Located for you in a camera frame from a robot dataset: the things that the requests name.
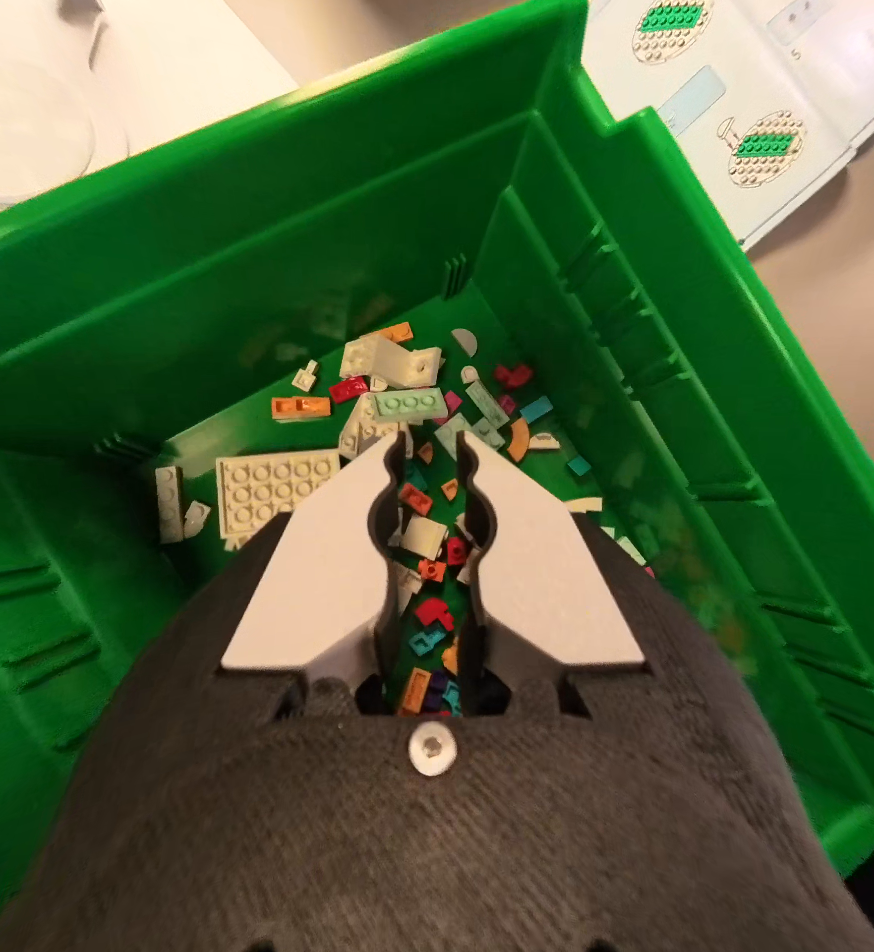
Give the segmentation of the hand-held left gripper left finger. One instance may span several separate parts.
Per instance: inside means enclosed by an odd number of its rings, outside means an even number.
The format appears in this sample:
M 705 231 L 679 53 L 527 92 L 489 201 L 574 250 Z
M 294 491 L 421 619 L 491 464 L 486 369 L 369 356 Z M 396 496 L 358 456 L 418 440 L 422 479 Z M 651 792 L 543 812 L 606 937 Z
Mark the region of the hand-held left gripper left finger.
M 401 524 L 406 436 L 373 443 L 290 516 L 221 666 L 309 683 L 385 678 L 400 652 L 388 543 Z

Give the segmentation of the open pale blue instruction booklet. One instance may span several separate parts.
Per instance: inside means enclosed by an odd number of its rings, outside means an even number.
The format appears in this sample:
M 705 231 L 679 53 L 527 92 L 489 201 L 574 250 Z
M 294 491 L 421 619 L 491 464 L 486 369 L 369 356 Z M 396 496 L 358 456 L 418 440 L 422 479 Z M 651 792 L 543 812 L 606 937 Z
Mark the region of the open pale blue instruction booklet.
M 874 1 L 597 1 L 583 67 L 645 108 L 751 249 L 874 134 Z

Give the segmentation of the pile of lego pieces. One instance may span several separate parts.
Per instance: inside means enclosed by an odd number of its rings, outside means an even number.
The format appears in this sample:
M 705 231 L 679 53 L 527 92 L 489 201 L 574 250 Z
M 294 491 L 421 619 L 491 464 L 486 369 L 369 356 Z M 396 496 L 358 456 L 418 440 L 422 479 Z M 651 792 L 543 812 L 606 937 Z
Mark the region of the pile of lego pieces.
M 362 713 L 376 715 L 383 712 L 386 704 L 383 687 L 395 665 L 384 679 L 372 676 L 362 684 L 347 684 L 335 678 L 309 683 L 302 675 L 277 671 L 230 672 L 221 666 L 222 656 L 290 516 L 300 504 L 312 498 L 318 489 L 342 470 L 335 449 L 296 450 L 216 461 L 218 510 L 224 523 L 223 530 L 228 537 L 240 536 L 245 539 L 247 547 L 223 574 L 189 602 L 157 638 L 131 674 L 135 680 L 149 675 L 155 692 L 181 720 L 205 719 L 218 724 L 225 724 L 227 720 L 268 720 L 280 711 L 292 690 L 298 690 L 303 697 L 310 697 L 317 692 L 319 683 L 324 681 L 350 690 L 355 700 L 353 706 Z M 605 537 L 584 516 L 570 512 L 579 522 L 597 561 L 596 548 L 606 543 Z M 400 566 L 396 563 L 393 565 L 399 601 Z M 401 625 L 399 608 L 398 604 L 398 621 Z M 634 623 L 623 615 L 636 637 Z M 439 624 L 443 626 L 446 637 L 456 637 L 459 651 L 459 636 L 467 630 L 468 625 L 455 629 L 452 618 L 441 619 Z M 402 652 L 401 628 L 399 631 L 400 652 L 396 663 Z M 551 683 L 557 689 L 562 689 L 562 684 L 572 681 L 576 684 L 577 693 L 583 695 L 584 678 L 594 675 L 613 678 L 648 674 L 649 659 L 645 650 L 641 649 L 645 663 L 636 670 L 596 669 L 572 673 L 559 681 L 535 681 Z M 458 700 L 449 700 L 446 704 L 449 709 L 468 717 L 492 716 L 502 712 L 497 704 L 497 694 L 491 693 L 490 703 L 486 702 L 486 689 L 493 688 L 496 683 L 502 684 L 509 695 L 514 695 L 518 688 L 535 682 L 502 681 L 489 671 L 485 671 L 478 681 L 462 681 L 459 657 L 458 667 L 451 676 L 457 684 Z

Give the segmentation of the green plastic bin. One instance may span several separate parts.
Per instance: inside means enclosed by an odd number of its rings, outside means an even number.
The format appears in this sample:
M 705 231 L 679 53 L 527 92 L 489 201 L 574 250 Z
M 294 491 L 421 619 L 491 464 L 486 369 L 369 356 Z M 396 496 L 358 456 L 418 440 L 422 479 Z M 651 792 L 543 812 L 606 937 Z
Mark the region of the green plastic bin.
M 0 950 L 874 950 L 874 464 L 650 110 L 529 2 L 0 214 Z M 406 435 L 382 713 L 131 678 L 216 461 Z M 465 716 L 477 433 L 648 674 Z

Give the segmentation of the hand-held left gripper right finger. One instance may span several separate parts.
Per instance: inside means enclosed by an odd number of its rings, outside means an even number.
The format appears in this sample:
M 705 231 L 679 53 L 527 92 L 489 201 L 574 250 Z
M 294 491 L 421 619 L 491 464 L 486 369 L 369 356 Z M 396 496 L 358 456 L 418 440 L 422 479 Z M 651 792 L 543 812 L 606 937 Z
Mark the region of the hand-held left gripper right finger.
M 459 435 L 457 451 L 476 551 L 461 680 L 489 671 L 502 681 L 559 681 L 642 667 L 643 651 L 567 506 L 476 435 Z

